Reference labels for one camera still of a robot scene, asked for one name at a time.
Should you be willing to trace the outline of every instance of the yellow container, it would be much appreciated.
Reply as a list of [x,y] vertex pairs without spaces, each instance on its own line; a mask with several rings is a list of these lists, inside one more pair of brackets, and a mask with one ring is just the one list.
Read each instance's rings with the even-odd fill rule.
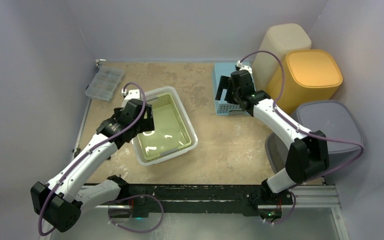
[[[289,52],[282,61],[285,86],[277,105],[291,114],[299,105],[311,101],[328,100],[342,83],[342,74],[333,57],[318,49]],[[268,83],[271,98],[279,96],[282,71],[278,67]]]

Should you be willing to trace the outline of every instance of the orange lid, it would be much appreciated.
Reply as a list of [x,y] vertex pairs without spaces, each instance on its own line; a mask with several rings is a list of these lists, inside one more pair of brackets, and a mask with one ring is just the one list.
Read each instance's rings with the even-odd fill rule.
[[342,83],[342,74],[334,58],[319,49],[291,51],[286,62],[294,80],[308,88],[336,87]]

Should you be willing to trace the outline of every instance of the white wall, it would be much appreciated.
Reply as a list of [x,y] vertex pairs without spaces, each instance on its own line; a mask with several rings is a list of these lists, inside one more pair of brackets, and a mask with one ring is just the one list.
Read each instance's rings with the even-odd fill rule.
[[68,0],[91,52],[117,61],[237,61],[266,30],[309,31],[328,0]]
[[70,160],[93,67],[65,0],[0,0],[0,239],[38,239],[30,188]]
[[335,98],[361,125],[366,153],[331,177],[352,240],[384,239],[384,0],[329,0],[310,32],[343,74]]

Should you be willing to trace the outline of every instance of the beige table surface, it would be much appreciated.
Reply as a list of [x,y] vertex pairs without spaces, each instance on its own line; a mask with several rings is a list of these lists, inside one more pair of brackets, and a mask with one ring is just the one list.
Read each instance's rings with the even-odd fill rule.
[[272,132],[250,116],[218,116],[212,87],[213,63],[107,62],[125,70],[110,103],[92,100],[80,137],[83,149],[100,123],[123,101],[121,88],[128,82],[145,91],[172,86],[192,122],[198,145],[195,149],[151,166],[138,163],[131,144],[124,144],[89,178],[100,183],[120,175],[128,183],[154,184],[261,184],[274,173],[264,143]]

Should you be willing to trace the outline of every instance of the gray bin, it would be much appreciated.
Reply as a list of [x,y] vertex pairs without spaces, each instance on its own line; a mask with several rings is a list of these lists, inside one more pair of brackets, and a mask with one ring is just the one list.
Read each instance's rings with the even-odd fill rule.
[[[363,143],[363,134],[348,108],[336,100],[313,101],[301,104],[291,117],[304,127],[322,131],[327,137]],[[337,142],[327,142],[329,169],[351,159],[360,147]],[[275,173],[285,167],[288,148],[274,133],[265,141],[268,161]]]

